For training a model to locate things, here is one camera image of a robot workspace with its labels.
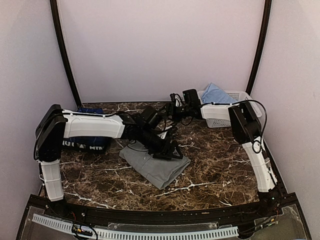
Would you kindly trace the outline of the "grey long sleeve shirt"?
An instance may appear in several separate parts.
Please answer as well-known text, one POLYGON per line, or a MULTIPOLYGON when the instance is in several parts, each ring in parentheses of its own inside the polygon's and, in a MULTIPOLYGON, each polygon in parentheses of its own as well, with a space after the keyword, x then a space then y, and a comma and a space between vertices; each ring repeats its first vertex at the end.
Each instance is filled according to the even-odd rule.
POLYGON ((127 145, 119 156, 159 190, 171 184, 191 163, 185 156, 171 160, 153 158, 140 142, 127 145))

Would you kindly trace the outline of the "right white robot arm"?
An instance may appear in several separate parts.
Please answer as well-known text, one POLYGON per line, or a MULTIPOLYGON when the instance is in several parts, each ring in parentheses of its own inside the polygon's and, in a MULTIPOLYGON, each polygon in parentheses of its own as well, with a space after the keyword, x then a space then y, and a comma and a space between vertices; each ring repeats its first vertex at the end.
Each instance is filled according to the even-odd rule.
POLYGON ((245 150, 256 177, 260 202, 255 205, 255 213, 266 217, 274 210, 281 193, 264 144, 268 115, 262 103, 254 99, 229 104, 194 101, 182 106, 168 102, 158 111, 173 122, 187 117, 230 121, 233 138, 245 150))

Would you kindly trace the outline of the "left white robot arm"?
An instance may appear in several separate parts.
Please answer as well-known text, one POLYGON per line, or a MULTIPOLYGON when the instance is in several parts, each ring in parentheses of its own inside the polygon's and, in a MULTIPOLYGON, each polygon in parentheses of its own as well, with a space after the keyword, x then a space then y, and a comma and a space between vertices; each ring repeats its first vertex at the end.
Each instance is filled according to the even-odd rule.
POLYGON ((163 120, 160 110, 147 106, 143 112, 129 114, 118 111, 112 114, 93 114, 63 110, 52 105, 35 132, 33 158, 40 164, 40 173, 51 210, 60 218, 67 218, 70 206, 63 201, 60 158, 63 140, 74 137, 106 137, 136 140, 143 144, 155 159, 182 159, 183 154, 175 140, 172 128, 164 129, 165 137, 156 130, 163 120))

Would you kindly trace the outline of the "light blue shirt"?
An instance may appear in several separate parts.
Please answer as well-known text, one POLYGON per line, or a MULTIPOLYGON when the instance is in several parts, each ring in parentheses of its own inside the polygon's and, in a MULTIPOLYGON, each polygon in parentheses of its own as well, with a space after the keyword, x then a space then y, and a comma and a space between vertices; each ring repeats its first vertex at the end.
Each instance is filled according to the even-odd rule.
POLYGON ((204 104, 233 104, 236 102, 234 98, 229 96, 223 89, 213 83, 210 83, 201 95, 201 100, 204 104))

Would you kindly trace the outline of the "white plastic basket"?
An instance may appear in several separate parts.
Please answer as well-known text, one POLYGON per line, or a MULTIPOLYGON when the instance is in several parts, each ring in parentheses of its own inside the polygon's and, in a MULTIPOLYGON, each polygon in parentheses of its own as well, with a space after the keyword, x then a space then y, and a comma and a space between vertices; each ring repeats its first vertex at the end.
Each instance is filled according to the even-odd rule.
MULTIPOLYGON (((251 100, 252 98, 244 91, 225 90, 225 92, 236 100, 236 102, 251 100)), ((227 105, 212 105, 207 104, 201 108, 202 118, 205 119, 209 128, 225 128, 230 127, 230 116, 227 105)))

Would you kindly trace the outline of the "blue plaid folded shirt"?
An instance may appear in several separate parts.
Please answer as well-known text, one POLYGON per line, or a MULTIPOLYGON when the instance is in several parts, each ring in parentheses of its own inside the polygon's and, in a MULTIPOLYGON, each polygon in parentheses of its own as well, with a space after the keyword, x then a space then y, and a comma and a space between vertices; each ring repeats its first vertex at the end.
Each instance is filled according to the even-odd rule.
MULTIPOLYGON (((89 113, 89 114, 104 113, 101 108, 85 108, 85 107, 80 107, 77 110, 77 112, 89 113)), ((68 140, 73 143, 85 144, 88 146, 95 146, 95 147, 105 147, 110 143, 110 140, 107 137, 99 137, 99 136, 78 136, 78 137, 71 137, 68 140)))

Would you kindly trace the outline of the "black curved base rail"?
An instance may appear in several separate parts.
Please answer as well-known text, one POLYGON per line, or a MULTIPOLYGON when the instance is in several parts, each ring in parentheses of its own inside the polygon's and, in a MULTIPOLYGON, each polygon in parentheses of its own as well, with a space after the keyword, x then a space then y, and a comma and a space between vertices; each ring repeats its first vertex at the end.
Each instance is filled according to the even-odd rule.
POLYGON ((40 212, 59 217, 58 211, 63 212, 62 218, 73 222, 93 226, 107 226, 110 223, 142 224, 142 225, 186 225, 217 222, 220 225, 231 224, 240 227, 241 231, 252 232, 254 220, 280 216, 283 208, 297 204, 295 193, 286 194, 278 206, 262 209, 260 202, 243 205, 187 210, 187 211, 133 211, 91 207, 68 202, 49 203, 45 197, 30 195, 23 217, 26 218, 32 207, 40 212))

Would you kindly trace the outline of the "right black frame post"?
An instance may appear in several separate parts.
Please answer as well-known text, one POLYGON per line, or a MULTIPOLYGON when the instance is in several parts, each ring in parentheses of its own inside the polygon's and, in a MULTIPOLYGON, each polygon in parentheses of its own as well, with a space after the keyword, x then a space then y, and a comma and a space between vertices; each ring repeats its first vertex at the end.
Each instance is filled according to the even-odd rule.
POLYGON ((269 20, 271 15, 271 8, 272 8, 272 0, 265 0, 254 60, 252 63, 252 68, 251 68, 247 86, 245 89, 245 92, 248 95, 251 95, 251 93, 253 92, 254 84, 258 74, 258 70, 259 70, 259 66, 260 66, 260 62, 261 62, 261 58, 264 50, 264 45, 267 37, 267 31, 268 31, 269 20))

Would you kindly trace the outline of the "black frame post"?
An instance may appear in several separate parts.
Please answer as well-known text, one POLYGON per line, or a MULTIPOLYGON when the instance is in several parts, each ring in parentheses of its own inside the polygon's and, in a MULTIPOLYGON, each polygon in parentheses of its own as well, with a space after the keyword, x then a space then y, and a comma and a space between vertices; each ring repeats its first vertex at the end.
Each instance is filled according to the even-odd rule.
POLYGON ((267 37, 267 31, 268 31, 269 20, 271 15, 271 8, 272 8, 272 0, 265 0, 254 60, 252 63, 252 68, 251 68, 247 86, 245 89, 245 92, 248 95, 251 95, 251 93, 253 92, 254 84, 258 74, 258 70, 259 70, 259 66, 260 66, 260 62, 261 62, 261 58, 264 50, 264 45, 267 37))
POLYGON ((53 26, 55 30, 55 35, 58 43, 58 48, 61 56, 61 60, 63 63, 64 71, 67 77, 68 85, 72 93, 73 100, 75 105, 79 108, 82 106, 82 101, 76 86, 76 81, 74 79, 74 75, 72 72, 69 56, 67 53, 67 48, 63 36, 62 24, 60 20, 59 8, 58 8, 58 1, 57 0, 50 0, 50 9, 51 15, 53 20, 53 26))

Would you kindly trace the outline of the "left black frame post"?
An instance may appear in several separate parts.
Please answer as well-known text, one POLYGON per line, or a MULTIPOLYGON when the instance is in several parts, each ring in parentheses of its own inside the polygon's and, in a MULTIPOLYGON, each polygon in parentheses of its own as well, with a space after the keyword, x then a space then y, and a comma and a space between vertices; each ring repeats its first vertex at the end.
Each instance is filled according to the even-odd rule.
POLYGON ((59 8, 58 8, 58 1, 57 0, 50 0, 50 9, 51 15, 53 20, 53 26, 55 30, 55 35, 58 43, 58 48, 61 56, 61 60, 63 63, 64 71, 67 77, 68 85, 72 93, 73 100, 75 105, 79 108, 82 106, 82 101, 76 86, 76 81, 74 79, 74 75, 72 72, 69 56, 67 53, 67 48, 63 36, 62 24, 60 20, 59 8))

